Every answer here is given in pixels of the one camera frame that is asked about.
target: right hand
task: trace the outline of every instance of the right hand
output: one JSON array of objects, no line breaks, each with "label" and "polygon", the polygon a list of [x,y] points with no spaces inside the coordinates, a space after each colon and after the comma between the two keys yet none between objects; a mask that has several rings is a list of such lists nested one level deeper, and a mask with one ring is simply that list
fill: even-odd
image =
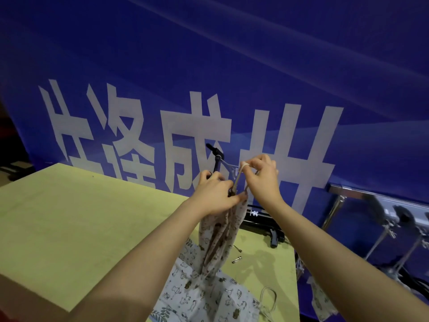
[{"label": "right hand", "polygon": [[[268,155],[262,154],[246,161],[246,163],[249,165],[244,166],[242,171],[256,200],[265,209],[283,201],[278,187],[276,162],[272,161]],[[250,167],[258,170],[258,175],[253,173]]]}]

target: forearm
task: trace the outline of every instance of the forearm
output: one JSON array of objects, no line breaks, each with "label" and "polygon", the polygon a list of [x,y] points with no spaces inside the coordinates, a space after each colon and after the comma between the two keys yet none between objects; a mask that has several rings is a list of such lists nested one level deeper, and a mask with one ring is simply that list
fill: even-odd
[{"label": "forearm", "polygon": [[145,321],[180,249],[201,219],[196,210],[189,200],[182,203],[76,306],[71,321]]},{"label": "forearm", "polygon": [[348,322],[427,321],[428,306],[283,201],[265,209]]}]

